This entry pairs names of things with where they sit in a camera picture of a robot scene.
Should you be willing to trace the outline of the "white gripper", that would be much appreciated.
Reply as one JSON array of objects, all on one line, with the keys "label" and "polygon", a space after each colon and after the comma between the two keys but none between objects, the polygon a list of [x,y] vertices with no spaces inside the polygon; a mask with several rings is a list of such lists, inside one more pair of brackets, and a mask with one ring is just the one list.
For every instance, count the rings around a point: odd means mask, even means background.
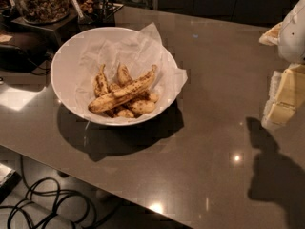
[{"label": "white gripper", "polygon": [[284,127],[305,103],[305,0],[299,0],[278,23],[264,32],[259,42],[277,46],[279,56],[291,64],[274,71],[261,125],[268,130]]}]

